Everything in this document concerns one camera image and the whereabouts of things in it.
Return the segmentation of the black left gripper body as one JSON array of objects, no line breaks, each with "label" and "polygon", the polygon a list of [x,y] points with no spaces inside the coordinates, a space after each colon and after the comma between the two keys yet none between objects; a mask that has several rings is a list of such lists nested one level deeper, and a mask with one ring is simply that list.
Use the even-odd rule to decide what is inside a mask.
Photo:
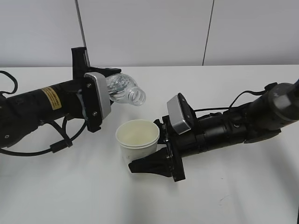
[{"label": "black left gripper body", "polygon": [[79,82],[81,95],[83,99],[83,116],[86,121],[88,131],[94,133],[101,129],[102,116],[100,105],[97,98],[97,92],[94,82],[84,77],[84,74],[90,72],[90,65],[87,64],[87,48],[77,47],[71,49],[72,55],[72,77]]}]

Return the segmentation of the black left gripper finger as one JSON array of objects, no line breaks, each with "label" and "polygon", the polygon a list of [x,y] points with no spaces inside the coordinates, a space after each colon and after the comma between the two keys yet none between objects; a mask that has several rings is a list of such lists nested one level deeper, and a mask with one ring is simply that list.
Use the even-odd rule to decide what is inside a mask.
[{"label": "black left gripper finger", "polygon": [[104,77],[109,77],[109,76],[121,73],[121,69],[90,67],[90,72],[97,72],[97,73],[102,74]]}]

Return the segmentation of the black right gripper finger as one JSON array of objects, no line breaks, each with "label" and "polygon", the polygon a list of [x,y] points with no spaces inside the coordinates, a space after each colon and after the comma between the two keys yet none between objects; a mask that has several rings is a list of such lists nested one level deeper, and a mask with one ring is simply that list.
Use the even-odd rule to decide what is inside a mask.
[{"label": "black right gripper finger", "polygon": [[160,131],[163,130],[163,123],[161,123],[160,119],[156,119],[153,123],[157,125]]},{"label": "black right gripper finger", "polygon": [[165,177],[173,177],[173,153],[168,149],[160,149],[148,156],[129,163],[131,173],[148,173]]}]

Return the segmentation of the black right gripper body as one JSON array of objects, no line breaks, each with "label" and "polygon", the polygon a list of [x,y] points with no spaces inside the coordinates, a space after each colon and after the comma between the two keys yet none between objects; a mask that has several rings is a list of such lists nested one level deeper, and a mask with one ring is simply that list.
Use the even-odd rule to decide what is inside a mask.
[{"label": "black right gripper body", "polygon": [[177,133],[171,126],[169,115],[162,117],[163,141],[167,147],[167,161],[169,163],[170,172],[175,182],[185,179],[184,166],[182,157],[179,154],[178,146],[175,141]]}]

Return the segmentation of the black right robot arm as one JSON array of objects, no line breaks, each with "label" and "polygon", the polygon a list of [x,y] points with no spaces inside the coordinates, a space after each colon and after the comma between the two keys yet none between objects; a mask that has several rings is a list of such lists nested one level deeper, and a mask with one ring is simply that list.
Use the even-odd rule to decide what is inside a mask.
[{"label": "black right robot arm", "polygon": [[201,117],[181,93],[175,95],[167,102],[168,115],[155,121],[160,130],[158,143],[163,148],[130,162],[129,170],[172,177],[178,182],[185,178],[184,157],[267,140],[299,120],[298,83],[271,83],[253,95],[253,102],[209,108]]}]

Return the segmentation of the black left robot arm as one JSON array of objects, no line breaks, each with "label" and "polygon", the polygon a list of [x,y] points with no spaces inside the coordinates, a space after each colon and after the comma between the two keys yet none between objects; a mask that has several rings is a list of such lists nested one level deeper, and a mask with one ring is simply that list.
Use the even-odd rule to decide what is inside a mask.
[{"label": "black left robot arm", "polygon": [[111,112],[112,101],[106,78],[121,73],[118,68],[91,67],[87,49],[71,49],[72,80],[41,89],[4,97],[0,93],[0,146],[11,147],[38,127],[49,124],[59,130],[63,140],[50,148],[59,150],[72,145],[65,127],[59,127],[57,119],[83,119],[88,131],[101,129],[102,121]]}]

